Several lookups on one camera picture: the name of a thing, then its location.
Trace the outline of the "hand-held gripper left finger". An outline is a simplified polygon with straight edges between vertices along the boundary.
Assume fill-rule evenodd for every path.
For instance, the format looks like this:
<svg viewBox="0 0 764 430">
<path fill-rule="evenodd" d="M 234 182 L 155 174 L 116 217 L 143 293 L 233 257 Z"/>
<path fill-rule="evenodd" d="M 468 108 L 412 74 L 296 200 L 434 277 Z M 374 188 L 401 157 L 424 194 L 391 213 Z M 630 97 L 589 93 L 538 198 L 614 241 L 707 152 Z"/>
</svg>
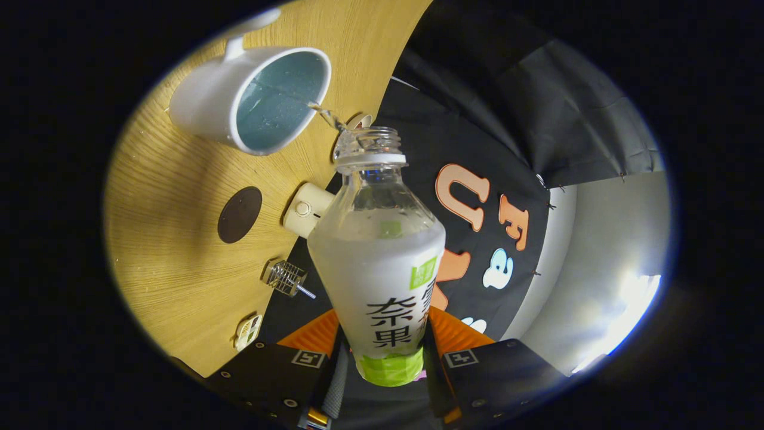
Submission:
<svg viewBox="0 0 764 430">
<path fill-rule="evenodd" d="M 256 341 L 205 378 L 223 398 L 288 429 L 331 429 L 351 360 L 335 310 L 276 343 Z"/>
</svg>

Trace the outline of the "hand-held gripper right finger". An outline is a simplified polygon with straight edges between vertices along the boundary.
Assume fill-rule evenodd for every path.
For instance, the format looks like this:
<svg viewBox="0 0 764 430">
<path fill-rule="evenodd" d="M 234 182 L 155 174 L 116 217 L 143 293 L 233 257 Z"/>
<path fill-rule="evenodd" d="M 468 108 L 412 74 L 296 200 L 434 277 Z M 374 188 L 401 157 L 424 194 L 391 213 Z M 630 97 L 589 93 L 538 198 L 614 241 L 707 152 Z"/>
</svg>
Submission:
<svg viewBox="0 0 764 430">
<path fill-rule="evenodd" d="M 441 428 L 488 428 L 562 392 L 568 378 L 517 339 L 493 341 L 431 308 L 423 337 L 429 405 Z"/>
</svg>

